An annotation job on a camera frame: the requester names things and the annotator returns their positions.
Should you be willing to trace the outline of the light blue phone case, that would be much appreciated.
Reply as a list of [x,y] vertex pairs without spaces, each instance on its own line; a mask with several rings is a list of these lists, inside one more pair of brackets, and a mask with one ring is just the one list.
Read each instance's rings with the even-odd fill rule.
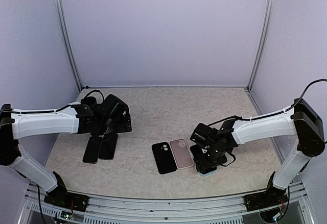
[[214,173],[217,172],[217,169],[212,169],[212,170],[206,170],[205,172],[200,172],[199,174],[202,176],[202,177],[206,177],[206,176],[210,176]]

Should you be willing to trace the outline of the purple edged dark phone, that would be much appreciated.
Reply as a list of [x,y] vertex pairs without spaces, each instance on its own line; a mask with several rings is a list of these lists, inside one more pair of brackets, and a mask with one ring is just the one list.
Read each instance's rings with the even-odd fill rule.
[[98,158],[100,160],[113,160],[117,141],[118,141],[117,133],[105,135],[101,143]]

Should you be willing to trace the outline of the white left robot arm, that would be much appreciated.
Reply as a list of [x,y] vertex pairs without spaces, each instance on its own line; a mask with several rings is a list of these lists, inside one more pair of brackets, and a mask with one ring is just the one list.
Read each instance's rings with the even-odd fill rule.
[[101,103],[87,95],[79,102],[58,109],[21,110],[10,104],[1,107],[1,165],[8,166],[36,183],[59,205],[66,206],[72,196],[61,176],[48,171],[27,153],[21,139],[55,134],[90,136],[83,162],[97,162],[102,144],[116,133],[132,131],[128,105],[109,94]]

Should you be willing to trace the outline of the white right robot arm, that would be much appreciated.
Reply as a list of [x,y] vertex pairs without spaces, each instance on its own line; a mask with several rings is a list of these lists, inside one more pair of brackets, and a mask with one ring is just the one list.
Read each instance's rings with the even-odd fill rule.
[[269,188],[261,195],[267,206],[280,199],[281,191],[288,188],[312,158],[325,150],[323,121],[303,98],[297,98],[294,104],[275,112],[249,118],[233,115],[219,123],[219,129],[212,123],[199,123],[190,136],[200,149],[194,156],[199,172],[218,165],[226,167],[225,155],[232,155],[233,149],[240,145],[267,138],[295,137],[293,148],[281,168],[273,173]]

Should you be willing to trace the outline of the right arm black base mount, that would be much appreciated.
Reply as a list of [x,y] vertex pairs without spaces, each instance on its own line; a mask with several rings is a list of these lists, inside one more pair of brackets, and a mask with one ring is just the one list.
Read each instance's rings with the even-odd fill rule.
[[247,194],[243,197],[247,211],[264,209],[289,201],[289,197],[286,194],[285,189],[281,190],[273,186],[274,175],[275,172],[273,172],[273,174],[270,176],[265,191]]

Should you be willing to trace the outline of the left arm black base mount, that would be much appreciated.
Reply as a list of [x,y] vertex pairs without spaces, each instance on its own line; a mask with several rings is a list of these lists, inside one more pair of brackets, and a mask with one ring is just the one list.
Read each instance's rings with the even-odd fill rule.
[[89,202],[89,196],[69,192],[61,178],[55,171],[53,172],[57,186],[54,190],[47,192],[44,202],[57,207],[85,212]]

